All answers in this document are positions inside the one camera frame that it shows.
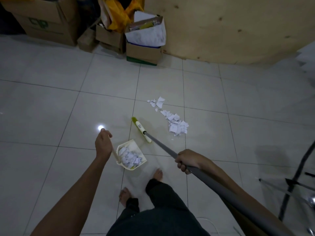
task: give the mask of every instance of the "person's right arm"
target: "person's right arm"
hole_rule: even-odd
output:
[[[269,218],[271,221],[274,222],[276,226],[278,226],[278,228],[282,229],[287,234],[294,235],[274,214],[267,210],[256,199],[247,194],[246,191],[244,191],[237,183],[234,182],[234,180],[232,180],[220,167],[214,164],[213,161],[211,161],[210,159],[192,150],[186,149],[182,152],[179,152],[178,157],[175,159],[175,162],[177,163],[177,167],[186,174],[190,173],[190,171],[186,169],[186,166],[198,167],[215,181],[222,184],[224,187],[236,194],[246,206],[254,209],[262,216]],[[233,214],[235,220],[238,222],[239,226],[246,236],[266,235],[262,230],[255,226],[248,218],[242,215],[228,202],[226,202],[225,200],[223,200],[223,202]]]

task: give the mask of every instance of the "dustpan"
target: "dustpan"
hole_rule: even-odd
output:
[[[136,166],[136,167],[132,167],[131,169],[128,169],[128,168],[121,162],[121,157],[118,155],[119,150],[120,150],[121,148],[123,148],[123,147],[129,148],[129,150],[130,150],[131,152],[137,153],[138,156],[141,158],[141,164],[139,164],[139,165]],[[119,146],[117,147],[116,152],[113,151],[113,154],[114,154],[114,156],[115,156],[115,158],[116,158],[116,163],[117,163],[118,165],[124,167],[124,168],[127,169],[127,170],[135,170],[135,169],[137,169],[139,166],[141,166],[142,164],[144,164],[145,162],[147,162],[147,159],[144,157],[142,151],[140,150],[140,148],[138,147],[137,143],[136,143],[133,139],[131,139],[130,141],[128,141],[128,142],[126,142],[126,143],[123,143],[123,144],[119,145]]]

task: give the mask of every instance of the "white paper in box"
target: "white paper in box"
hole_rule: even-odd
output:
[[[135,22],[146,20],[155,17],[156,15],[148,14],[142,11],[136,11],[134,20]],[[129,43],[148,46],[148,47],[160,47],[166,44],[166,29],[164,25],[164,19],[160,25],[146,28],[143,30],[134,30],[125,33]]]

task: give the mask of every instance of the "person's right foot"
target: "person's right foot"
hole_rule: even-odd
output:
[[[127,187],[123,188],[119,194],[120,203],[126,207],[127,200],[133,198]]]
[[[155,171],[154,175],[153,175],[153,179],[156,179],[158,181],[162,181],[163,178],[163,171],[159,168]]]

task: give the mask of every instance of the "leg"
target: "leg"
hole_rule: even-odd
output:
[[[119,201],[125,209],[122,211],[116,222],[127,219],[140,212],[138,199],[133,198],[126,187],[120,192]]]
[[[161,182],[163,172],[157,169],[153,179],[146,186],[146,193],[149,195],[154,207],[170,207],[180,210],[188,210],[185,203],[171,186]]]

